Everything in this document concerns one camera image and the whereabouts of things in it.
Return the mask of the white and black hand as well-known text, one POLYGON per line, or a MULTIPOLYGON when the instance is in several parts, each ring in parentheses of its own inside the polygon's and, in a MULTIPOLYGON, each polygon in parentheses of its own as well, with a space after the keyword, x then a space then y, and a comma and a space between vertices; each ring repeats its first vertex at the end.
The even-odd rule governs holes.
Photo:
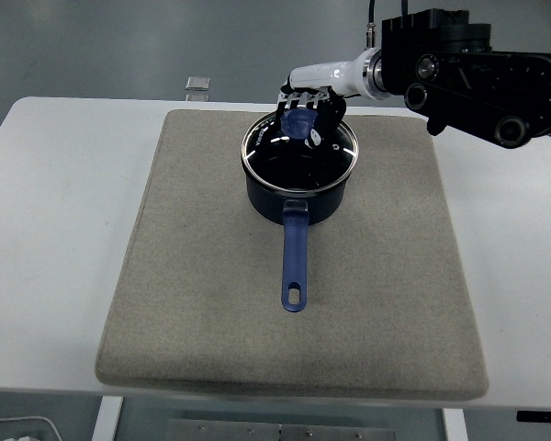
POLYGON ((304 143, 312 149, 321 146, 340 125, 347 97, 373 96, 370 79, 376 53, 376 48, 370 48, 349 62, 327 62, 294 69, 280 88, 276 116, 281 118, 300 101, 314 105, 317 116, 304 143))

